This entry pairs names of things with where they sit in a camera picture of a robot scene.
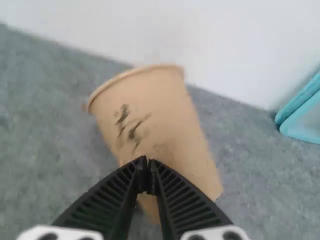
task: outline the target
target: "carpet floor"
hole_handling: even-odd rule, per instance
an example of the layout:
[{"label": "carpet floor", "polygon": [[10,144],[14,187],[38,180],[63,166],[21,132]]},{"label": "carpet floor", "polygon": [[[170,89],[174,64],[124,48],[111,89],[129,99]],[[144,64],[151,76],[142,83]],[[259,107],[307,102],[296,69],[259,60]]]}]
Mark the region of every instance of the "carpet floor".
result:
[{"label": "carpet floor", "polygon": [[[131,66],[0,24],[0,236],[50,224],[117,168],[81,103]],[[320,236],[320,145],[281,135],[269,112],[188,87],[224,186],[217,205],[254,240]],[[160,240],[137,208],[130,240]]]}]

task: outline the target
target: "gray carpet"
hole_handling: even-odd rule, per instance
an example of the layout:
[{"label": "gray carpet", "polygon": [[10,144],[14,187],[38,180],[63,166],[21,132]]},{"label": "gray carpet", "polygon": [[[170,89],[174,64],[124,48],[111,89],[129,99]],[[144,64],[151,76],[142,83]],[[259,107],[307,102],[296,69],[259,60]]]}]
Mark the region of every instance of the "gray carpet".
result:
[{"label": "gray carpet", "polygon": [[[49,224],[116,169],[83,99],[130,66],[0,25],[0,236]],[[189,87],[225,192],[254,240],[320,236],[320,146],[277,132],[268,112]],[[137,209],[130,240],[162,239]]]}]

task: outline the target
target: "paper cup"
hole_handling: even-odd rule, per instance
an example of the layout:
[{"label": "paper cup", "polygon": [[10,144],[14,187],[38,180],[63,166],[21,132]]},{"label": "paper cup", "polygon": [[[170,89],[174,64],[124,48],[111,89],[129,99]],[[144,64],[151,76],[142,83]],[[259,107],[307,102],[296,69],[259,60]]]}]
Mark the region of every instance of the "paper cup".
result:
[{"label": "paper cup", "polygon": [[[120,166],[146,155],[176,170],[215,201],[223,188],[184,84],[182,68],[161,64],[134,68],[98,87],[87,110]],[[154,196],[138,196],[159,220]]]}]

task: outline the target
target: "cup rim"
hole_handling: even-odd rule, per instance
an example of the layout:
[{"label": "cup rim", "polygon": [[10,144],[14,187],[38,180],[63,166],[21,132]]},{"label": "cup rim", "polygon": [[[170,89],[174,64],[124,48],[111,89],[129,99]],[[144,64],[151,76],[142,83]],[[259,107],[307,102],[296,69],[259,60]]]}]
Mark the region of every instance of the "cup rim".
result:
[{"label": "cup rim", "polygon": [[118,81],[127,78],[132,75],[140,74],[145,71],[150,71],[154,69],[175,69],[177,72],[179,72],[182,76],[182,79],[184,77],[184,69],[176,64],[153,64],[153,65],[146,65],[146,66],[138,66],[134,67],[132,69],[129,69],[127,71],[124,71],[122,73],[117,74],[116,76],[110,78],[105,83],[101,84],[99,87],[97,87],[89,96],[88,103],[86,105],[86,111],[88,113],[91,112],[91,105],[94,102],[94,100],[98,97],[100,93],[102,93],[107,88],[111,87],[112,85],[116,84]]}]

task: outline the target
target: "white wall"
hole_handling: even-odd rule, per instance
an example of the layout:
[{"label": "white wall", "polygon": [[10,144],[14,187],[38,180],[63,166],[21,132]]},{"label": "white wall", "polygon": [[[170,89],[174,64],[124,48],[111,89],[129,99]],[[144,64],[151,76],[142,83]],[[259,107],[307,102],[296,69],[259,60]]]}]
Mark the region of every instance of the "white wall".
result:
[{"label": "white wall", "polygon": [[320,64],[319,0],[0,0],[23,30],[276,110]]}]

